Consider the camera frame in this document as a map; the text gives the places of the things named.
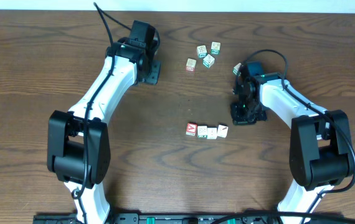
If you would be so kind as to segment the wooden block red drawing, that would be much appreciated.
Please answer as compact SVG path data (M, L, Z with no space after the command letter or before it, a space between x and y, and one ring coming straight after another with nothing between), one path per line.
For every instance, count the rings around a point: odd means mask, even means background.
M228 133L228 129L229 129L228 126L221 125L221 124L218 125L217 136L220 137L220 138L226 138L227 137L227 133Z

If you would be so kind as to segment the wooden block red bottom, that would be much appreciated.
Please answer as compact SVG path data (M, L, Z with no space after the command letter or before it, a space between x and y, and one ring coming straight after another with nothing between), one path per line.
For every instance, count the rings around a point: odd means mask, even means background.
M186 71L194 72L197 60L189 58L186 62Z

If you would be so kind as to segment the wooden block blue H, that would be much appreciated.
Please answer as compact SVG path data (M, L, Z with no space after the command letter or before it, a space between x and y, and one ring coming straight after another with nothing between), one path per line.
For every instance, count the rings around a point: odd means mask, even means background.
M217 128L207 128L207 139L217 139Z

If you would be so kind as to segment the wooden block green bottom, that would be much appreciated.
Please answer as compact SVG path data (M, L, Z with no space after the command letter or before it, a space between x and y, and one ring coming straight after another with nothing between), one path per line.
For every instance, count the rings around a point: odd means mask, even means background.
M207 126L198 126L197 127L197 137L198 138L207 138Z

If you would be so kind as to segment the red letter A block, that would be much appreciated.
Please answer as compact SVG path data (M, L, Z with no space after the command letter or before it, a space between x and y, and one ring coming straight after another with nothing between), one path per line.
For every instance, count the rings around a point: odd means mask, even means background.
M188 136L195 136L197 132L197 124L195 123L188 123L186 127L186 135Z

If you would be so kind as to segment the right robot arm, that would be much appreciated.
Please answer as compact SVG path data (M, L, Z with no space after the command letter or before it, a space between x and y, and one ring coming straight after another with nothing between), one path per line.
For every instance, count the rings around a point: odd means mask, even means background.
M235 125L265 121L273 111L290 129L289 166L293 182L277 211L297 217L277 219L304 223L322 198L349 190L355 183L355 152L348 117L329 111L296 91L279 73L240 72L231 105Z

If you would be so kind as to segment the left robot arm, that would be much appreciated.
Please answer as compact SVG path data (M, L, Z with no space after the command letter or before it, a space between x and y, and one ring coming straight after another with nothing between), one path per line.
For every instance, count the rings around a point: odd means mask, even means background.
M156 84L154 47L114 43L86 94L68 112L55 110L48 124L47 168L69 189L78 223L105 223L110 204L103 179L110 165L108 123L130 86Z

